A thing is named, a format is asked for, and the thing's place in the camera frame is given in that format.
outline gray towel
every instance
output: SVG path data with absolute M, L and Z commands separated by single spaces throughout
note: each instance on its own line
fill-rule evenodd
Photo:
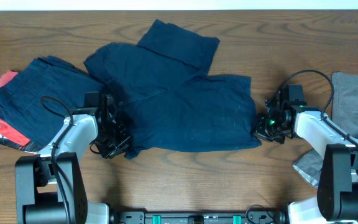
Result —
M 335 89 L 332 120 L 358 139 L 358 75 L 333 73 Z M 318 187 L 323 159 L 312 149 L 298 159 L 293 168 L 313 187 Z

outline white wall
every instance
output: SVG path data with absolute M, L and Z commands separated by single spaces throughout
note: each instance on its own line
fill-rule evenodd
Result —
M 0 11 L 208 9 L 358 9 L 358 0 L 0 0 Z

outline red cloth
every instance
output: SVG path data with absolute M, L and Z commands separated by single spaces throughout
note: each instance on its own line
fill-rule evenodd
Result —
M 0 78 L 0 87 L 7 84 L 16 75 L 17 75 L 17 72 L 7 71 Z M 10 127 L 5 121 L 3 121 L 1 119 L 0 119 L 0 134 L 2 134 L 4 137 L 8 138 L 12 142 L 18 143 L 22 146 L 25 146 L 27 143 L 30 142 L 30 139 L 26 138 L 20 132 L 16 131 L 14 128 Z

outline navy blue fabric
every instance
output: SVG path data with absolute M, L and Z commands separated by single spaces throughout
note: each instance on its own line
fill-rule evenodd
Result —
M 85 93 L 104 85 L 55 57 L 34 59 L 0 88 L 0 119 L 40 146 L 46 146 L 63 126 L 63 118 L 42 107 L 41 97 L 52 96 L 69 108 L 83 107 Z M 67 112 L 54 101 L 45 105 L 59 114 Z
M 156 20 L 137 45 L 111 43 L 84 62 L 110 88 L 132 135 L 126 157 L 161 147 L 184 152 L 253 148 L 250 78 L 207 76 L 217 38 Z

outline dark blue cloth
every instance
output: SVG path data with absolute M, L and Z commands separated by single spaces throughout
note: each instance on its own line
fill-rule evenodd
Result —
M 207 76 L 217 38 L 156 20 L 137 45 L 111 43 L 85 66 L 107 84 L 132 136 L 126 157 L 160 147 L 184 152 L 253 148 L 250 78 Z
M 46 146 L 63 126 L 63 118 L 42 107 L 41 97 L 52 96 L 69 108 L 81 108 L 85 93 L 101 91 L 104 85 L 55 57 L 34 59 L 30 65 L 0 88 L 0 119 L 31 141 Z M 54 101 L 45 105 L 66 115 Z

